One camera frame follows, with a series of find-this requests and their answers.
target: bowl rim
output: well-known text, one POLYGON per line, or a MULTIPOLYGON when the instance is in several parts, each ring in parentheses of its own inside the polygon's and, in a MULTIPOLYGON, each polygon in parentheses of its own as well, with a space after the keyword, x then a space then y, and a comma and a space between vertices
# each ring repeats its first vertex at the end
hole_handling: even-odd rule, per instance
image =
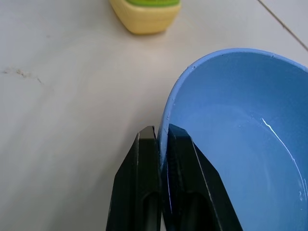
POLYGON ((161 123, 158 130, 158 142, 159 142, 159 153, 160 153, 160 167, 162 170, 163 163, 165 161, 166 157, 166 150, 167 150, 167 134, 168 134, 168 127, 169 127, 169 118, 171 116, 172 107, 174 105, 174 100, 182 87, 185 80, 188 78, 188 76, 201 64, 203 64, 206 61, 209 61, 210 59, 223 56, 225 54, 231 54, 231 53, 254 53, 254 54, 261 54, 264 56, 270 56, 271 58, 278 59, 281 61, 284 61, 286 63, 289 63, 291 65, 294 65, 301 70, 308 73, 308 68, 305 67, 302 64, 299 64, 291 59, 285 58, 281 55, 269 52, 269 51, 263 51, 258 49, 252 49, 252 48, 230 48, 230 49, 223 49, 219 51, 212 52, 210 54, 207 54, 194 63, 192 63, 190 66, 186 68, 186 70, 180 75, 176 83, 174 84, 169 97, 167 99, 164 112, 161 118, 161 123))

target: white surface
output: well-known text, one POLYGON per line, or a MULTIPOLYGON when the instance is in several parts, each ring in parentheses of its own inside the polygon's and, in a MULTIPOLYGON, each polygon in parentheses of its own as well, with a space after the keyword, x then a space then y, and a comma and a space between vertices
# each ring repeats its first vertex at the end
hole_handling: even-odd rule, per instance
POLYGON ((308 46, 307 0, 262 0, 308 46))
POLYGON ((201 56, 253 47, 308 65, 254 0, 184 0, 166 33, 144 37, 105 0, 2 0, 0 31, 1 231, 104 230, 135 134, 158 128, 201 56))

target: dirt mark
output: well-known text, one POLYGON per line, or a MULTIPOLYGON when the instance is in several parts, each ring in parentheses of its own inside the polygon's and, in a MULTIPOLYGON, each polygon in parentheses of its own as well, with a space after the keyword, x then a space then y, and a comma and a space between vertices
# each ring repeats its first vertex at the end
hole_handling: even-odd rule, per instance
POLYGON ((7 67, 5 70, 2 71, 2 73, 3 74, 12 74, 12 75, 17 74, 18 76, 20 76, 22 78, 36 79, 39 82, 39 84, 43 85, 43 83, 39 79, 39 77, 33 76, 30 72, 25 72, 21 69, 7 67))

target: blue plastic container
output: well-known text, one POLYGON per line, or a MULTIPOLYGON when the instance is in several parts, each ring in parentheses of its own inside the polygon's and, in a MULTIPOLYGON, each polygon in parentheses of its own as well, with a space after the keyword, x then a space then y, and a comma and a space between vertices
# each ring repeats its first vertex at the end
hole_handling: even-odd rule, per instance
POLYGON ((158 138, 184 128, 220 173, 245 231, 308 230, 308 69, 266 51, 209 54, 180 76, 158 138))

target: tile grout line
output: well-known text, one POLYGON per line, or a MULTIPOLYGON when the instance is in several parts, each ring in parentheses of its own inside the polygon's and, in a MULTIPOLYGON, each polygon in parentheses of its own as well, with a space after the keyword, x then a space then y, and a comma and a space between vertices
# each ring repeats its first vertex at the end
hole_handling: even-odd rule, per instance
POLYGON ((294 34, 293 33, 293 31, 277 16, 277 15, 275 15, 274 14, 274 12, 273 11, 271 11, 270 10, 270 8, 268 8, 267 7, 267 5, 265 5, 263 2, 262 2, 262 0, 257 0, 277 21, 278 21, 278 23, 280 23, 282 26, 283 26, 283 28, 284 29, 286 29, 288 32, 289 32, 289 34, 291 34, 292 35, 292 37, 293 38, 295 38, 295 40, 297 41, 297 42, 299 42, 299 44, 308 52, 308 46, 306 46, 303 42, 302 42, 302 40, 300 40, 299 39, 299 37, 298 36, 296 36, 296 34, 294 34))

